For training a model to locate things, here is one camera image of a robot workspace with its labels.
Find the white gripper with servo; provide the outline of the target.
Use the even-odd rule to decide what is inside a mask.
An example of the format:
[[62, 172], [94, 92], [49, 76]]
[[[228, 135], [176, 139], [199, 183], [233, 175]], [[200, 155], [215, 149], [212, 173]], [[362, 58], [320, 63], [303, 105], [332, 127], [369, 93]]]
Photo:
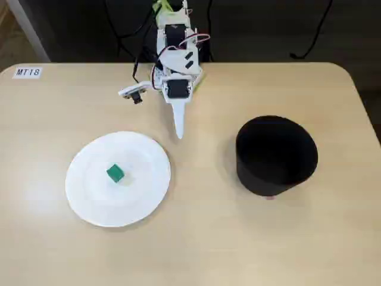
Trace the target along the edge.
[[161, 92], [166, 103], [171, 104], [173, 110], [176, 135], [182, 139], [185, 131], [186, 106], [193, 95], [192, 76], [164, 76], [161, 79]]

